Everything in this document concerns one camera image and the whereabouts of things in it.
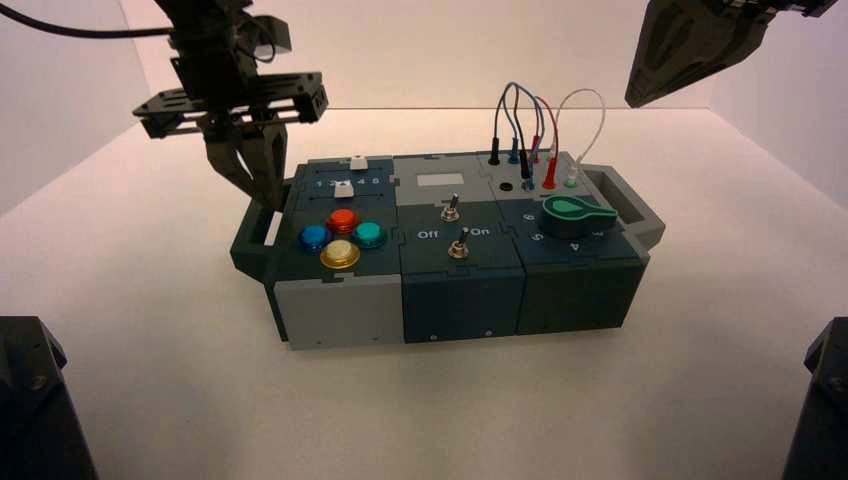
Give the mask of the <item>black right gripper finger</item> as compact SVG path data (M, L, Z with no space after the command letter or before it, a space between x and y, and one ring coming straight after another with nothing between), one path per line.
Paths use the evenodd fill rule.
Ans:
M625 91L626 103L640 108L711 76L712 21L711 1L650 1Z
M734 66L760 47L772 15L688 19L662 50L663 92L670 94Z

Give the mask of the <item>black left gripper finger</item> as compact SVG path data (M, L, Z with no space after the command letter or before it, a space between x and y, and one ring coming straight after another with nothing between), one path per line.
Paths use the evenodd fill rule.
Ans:
M249 172L247 193L262 205L280 210L284 203L283 180L287 131L281 124L242 130L240 154Z
M265 138L241 127L203 130L207 159L213 169L256 201L267 200Z

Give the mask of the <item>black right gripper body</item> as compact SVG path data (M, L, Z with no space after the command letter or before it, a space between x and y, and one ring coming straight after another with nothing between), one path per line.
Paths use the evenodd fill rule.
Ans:
M717 0L703 1L707 18L735 18L739 13L757 16L762 12L776 15L778 12L794 12L803 17L821 17L837 0Z

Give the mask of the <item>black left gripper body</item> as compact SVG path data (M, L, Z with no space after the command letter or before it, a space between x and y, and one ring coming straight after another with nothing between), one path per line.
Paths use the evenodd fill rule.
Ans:
M257 54L272 60L291 50L286 26L176 27L169 43L181 86L155 94L132 114L151 138L193 133L186 127L201 114L240 117L257 112L263 123L314 123L328 107L319 72L261 75Z

